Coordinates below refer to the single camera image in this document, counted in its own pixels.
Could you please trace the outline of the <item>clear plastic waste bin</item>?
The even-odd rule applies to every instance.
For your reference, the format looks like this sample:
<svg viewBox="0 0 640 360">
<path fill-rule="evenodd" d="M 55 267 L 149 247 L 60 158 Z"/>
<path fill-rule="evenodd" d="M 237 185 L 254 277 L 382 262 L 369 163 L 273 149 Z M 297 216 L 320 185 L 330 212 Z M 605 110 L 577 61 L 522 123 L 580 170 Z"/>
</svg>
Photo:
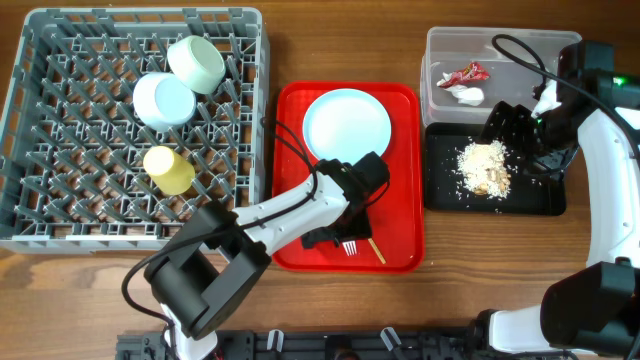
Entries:
<svg viewBox="0 0 640 360">
<path fill-rule="evenodd" d="M 497 34 L 508 34 L 527 44 L 543 61 L 548 72 L 556 73 L 560 51 L 582 40 L 573 31 L 486 28 L 433 27 L 427 33 L 421 64 L 420 99 L 425 126 L 434 122 L 483 124 L 496 103 L 523 105 L 533 109 L 537 101 L 533 88 L 542 78 L 506 58 L 491 43 Z M 461 104 L 448 91 L 437 86 L 445 73 L 461 70 L 477 62 L 490 74 L 473 85 L 483 90 L 484 101 L 477 106 Z"/>
</svg>

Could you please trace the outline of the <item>white napkin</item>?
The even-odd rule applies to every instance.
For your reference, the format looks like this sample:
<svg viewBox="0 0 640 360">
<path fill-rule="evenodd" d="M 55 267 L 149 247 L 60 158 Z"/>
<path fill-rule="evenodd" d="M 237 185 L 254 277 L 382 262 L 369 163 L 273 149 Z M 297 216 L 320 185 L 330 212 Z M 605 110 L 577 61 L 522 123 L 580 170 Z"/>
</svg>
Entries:
<svg viewBox="0 0 640 360">
<path fill-rule="evenodd" d="M 478 106 L 485 100 L 482 89 L 478 87 L 467 87 L 465 85 L 453 85 L 446 88 L 458 101 L 459 104 Z"/>
</svg>

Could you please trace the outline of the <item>yellow plastic cup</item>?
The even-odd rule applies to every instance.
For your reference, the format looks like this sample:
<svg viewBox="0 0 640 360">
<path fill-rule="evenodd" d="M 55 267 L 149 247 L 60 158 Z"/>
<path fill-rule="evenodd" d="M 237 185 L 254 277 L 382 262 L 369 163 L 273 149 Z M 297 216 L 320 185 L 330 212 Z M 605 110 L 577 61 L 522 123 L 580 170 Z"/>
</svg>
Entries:
<svg viewBox="0 0 640 360">
<path fill-rule="evenodd" d="M 167 195 L 180 195 L 191 188 L 194 167 L 166 146 L 150 148 L 143 158 L 143 168 L 157 187 Z"/>
</svg>

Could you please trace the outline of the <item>white plastic fork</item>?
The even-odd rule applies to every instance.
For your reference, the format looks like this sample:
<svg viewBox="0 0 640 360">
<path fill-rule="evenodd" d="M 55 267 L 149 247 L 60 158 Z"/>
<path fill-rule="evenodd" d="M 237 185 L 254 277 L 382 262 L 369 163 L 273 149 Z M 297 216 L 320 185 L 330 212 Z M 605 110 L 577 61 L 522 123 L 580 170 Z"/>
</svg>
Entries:
<svg viewBox="0 0 640 360">
<path fill-rule="evenodd" d="M 354 256 L 358 253 L 357 244 L 355 240 L 343 242 L 342 246 L 347 256 Z"/>
</svg>

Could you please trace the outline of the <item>black waste bin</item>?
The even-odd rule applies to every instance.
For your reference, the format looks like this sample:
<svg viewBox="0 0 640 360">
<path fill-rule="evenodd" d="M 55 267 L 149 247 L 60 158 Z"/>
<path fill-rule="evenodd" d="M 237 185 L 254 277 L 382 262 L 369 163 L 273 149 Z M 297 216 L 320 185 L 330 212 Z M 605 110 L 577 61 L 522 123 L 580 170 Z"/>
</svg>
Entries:
<svg viewBox="0 0 640 360">
<path fill-rule="evenodd" d="M 508 149 L 511 175 L 506 197 L 476 195 L 464 187 L 457 158 L 482 131 L 480 124 L 433 123 L 426 128 L 424 203 L 431 210 L 559 216 L 566 210 L 562 180 L 538 180 L 524 173 L 524 160 Z"/>
</svg>

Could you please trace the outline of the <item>light blue bowl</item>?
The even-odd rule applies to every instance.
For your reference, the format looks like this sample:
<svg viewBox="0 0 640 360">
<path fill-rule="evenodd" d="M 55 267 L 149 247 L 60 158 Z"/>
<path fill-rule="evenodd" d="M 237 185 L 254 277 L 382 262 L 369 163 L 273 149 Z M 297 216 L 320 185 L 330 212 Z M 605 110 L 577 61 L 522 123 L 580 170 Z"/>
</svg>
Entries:
<svg viewBox="0 0 640 360">
<path fill-rule="evenodd" d="M 141 77 L 133 91 L 138 118 L 157 132 L 182 126 L 195 113 L 196 97 L 173 73 L 152 72 Z"/>
</svg>

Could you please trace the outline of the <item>light blue round plate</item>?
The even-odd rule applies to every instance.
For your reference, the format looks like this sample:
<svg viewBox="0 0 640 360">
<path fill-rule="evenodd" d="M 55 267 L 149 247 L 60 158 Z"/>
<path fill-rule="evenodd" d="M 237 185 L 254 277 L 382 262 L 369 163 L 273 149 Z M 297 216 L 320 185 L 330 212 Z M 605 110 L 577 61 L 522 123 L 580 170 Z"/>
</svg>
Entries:
<svg viewBox="0 0 640 360">
<path fill-rule="evenodd" d="M 372 95 L 341 88 L 311 103 L 303 117 L 302 134 L 316 159 L 355 164 L 370 152 L 385 153 L 391 142 L 391 118 Z"/>
</svg>

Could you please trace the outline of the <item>red snack wrapper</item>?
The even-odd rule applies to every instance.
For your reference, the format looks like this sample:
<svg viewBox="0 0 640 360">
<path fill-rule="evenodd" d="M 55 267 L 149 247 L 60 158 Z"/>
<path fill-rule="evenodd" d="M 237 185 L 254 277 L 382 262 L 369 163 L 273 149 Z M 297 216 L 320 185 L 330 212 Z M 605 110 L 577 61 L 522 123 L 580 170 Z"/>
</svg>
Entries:
<svg viewBox="0 0 640 360">
<path fill-rule="evenodd" d="M 456 85 L 466 85 L 472 82 L 485 81 L 490 73 L 478 62 L 471 62 L 465 68 L 451 73 L 443 73 L 443 78 L 436 85 L 446 89 Z"/>
</svg>

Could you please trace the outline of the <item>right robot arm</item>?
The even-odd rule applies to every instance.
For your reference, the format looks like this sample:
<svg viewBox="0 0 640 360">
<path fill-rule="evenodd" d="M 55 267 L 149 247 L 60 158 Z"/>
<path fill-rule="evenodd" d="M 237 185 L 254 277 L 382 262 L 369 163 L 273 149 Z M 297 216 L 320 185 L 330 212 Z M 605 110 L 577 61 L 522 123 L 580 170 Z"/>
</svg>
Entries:
<svg viewBox="0 0 640 360">
<path fill-rule="evenodd" d="M 587 266 L 550 286 L 540 304 L 486 310 L 472 325 L 473 350 L 504 358 L 639 356 L 639 79 L 614 70 L 612 45 L 582 40 L 564 47 L 558 70 L 505 57 L 539 73 L 538 103 L 527 111 L 498 103 L 479 137 L 521 153 L 530 174 L 561 173 L 576 150 L 586 163 L 591 218 Z"/>
</svg>

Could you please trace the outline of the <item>rice food waste pile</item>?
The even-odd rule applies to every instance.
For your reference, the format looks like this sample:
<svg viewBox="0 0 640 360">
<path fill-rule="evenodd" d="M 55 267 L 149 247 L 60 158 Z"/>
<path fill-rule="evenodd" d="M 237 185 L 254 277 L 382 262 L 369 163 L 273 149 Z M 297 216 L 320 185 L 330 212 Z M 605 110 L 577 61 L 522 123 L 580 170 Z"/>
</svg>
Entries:
<svg viewBox="0 0 640 360">
<path fill-rule="evenodd" d="M 452 172 L 460 177 L 458 187 L 476 196 L 506 199 L 511 192 L 508 155 L 506 146 L 497 140 L 488 144 L 469 143 L 455 157 Z"/>
</svg>

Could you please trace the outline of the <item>red serving tray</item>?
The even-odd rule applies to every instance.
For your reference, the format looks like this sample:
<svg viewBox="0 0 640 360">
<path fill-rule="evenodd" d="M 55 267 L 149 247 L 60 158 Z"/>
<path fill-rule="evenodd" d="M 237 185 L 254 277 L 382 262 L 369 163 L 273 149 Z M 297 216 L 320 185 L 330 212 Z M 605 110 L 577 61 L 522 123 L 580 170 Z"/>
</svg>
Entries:
<svg viewBox="0 0 640 360">
<path fill-rule="evenodd" d="M 421 118 L 415 93 L 399 83 L 297 81 L 281 90 L 277 119 L 301 136 L 303 117 L 311 103 L 340 88 L 372 95 L 391 118 L 391 142 L 382 156 L 390 169 L 390 188 L 368 209 L 372 238 L 387 263 L 380 263 L 367 239 L 356 241 L 358 253 L 354 256 L 328 242 L 306 250 L 296 240 L 276 252 L 273 260 L 284 269 L 299 272 L 411 272 L 424 258 Z"/>
</svg>

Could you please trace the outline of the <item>green bowl with rice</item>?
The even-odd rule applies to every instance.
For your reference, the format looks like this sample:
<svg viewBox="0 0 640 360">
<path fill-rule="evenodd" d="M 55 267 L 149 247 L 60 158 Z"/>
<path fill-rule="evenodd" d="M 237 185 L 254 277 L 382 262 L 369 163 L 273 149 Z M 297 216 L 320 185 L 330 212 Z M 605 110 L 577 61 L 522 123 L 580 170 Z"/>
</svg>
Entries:
<svg viewBox="0 0 640 360">
<path fill-rule="evenodd" d="M 226 75 L 221 53 L 203 37 L 191 35 L 167 50 L 171 71 L 189 89 L 199 94 L 212 94 Z"/>
</svg>

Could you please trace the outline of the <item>grey dishwasher rack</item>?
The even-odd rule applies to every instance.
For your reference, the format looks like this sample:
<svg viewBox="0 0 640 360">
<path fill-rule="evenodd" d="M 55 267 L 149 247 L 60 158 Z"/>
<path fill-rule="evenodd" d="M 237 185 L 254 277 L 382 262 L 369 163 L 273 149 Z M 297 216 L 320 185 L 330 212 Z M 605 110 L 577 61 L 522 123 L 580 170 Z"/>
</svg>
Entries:
<svg viewBox="0 0 640 360">
<path fill-rule="evenodd" d="M 221 53 L 226 75 L 167 132 L 133 106 L 137 81 L 169 70 L 191 35 Z M 196 209 L 264 198 L 270 45 L 250 7 L 39 8 L 25 18 L 1 115 L 1 244 L 17 253 L 155 250 Z M 163 193 L 143 168 L 166 146 L 195 169 Z"/>
</svg>

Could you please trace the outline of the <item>wooden chopstick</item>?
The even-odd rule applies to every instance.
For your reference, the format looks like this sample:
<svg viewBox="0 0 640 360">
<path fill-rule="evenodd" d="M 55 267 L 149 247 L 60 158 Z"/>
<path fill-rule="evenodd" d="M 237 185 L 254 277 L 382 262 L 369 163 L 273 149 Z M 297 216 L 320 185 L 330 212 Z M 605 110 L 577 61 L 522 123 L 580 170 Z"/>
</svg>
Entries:
<svg viewBox="0 0 640 360">
<path fill-rule="evenodd" d="M 386 265 L 387 261 L 385 259 L 385 257 L 383 256 L 383 254 L 381 253 L 379 247 L 377 246 L 376 242 L 373 240 L 373 238 L 368 238 L 368 243 L 371 246 L 372 250 L 374 251 L 376 257 L 378 258 L 378 260 L 380 261 L 381 264 Z"/>
</svg>

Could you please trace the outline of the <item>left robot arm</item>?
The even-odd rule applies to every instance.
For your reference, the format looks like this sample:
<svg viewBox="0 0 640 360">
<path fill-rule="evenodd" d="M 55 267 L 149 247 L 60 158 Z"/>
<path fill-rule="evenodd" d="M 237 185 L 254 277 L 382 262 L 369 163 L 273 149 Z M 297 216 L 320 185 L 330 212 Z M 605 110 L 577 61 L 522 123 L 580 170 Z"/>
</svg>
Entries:
<svg viewBox="0 0 640 360">
<path fill-rule="evenodd" d="M 274 253 L 303 235 L 327 235 L 346 225 L 389 180 L 387 164 L 370 152 L 355 164 L 321 160 L 300 185 L 256 205 L 228 210 L 211 201 L 199 208 L 144 271 L 173 326 L 173 354 L 211 354 L 216 330 L 242 304 Z"/>
</svg>

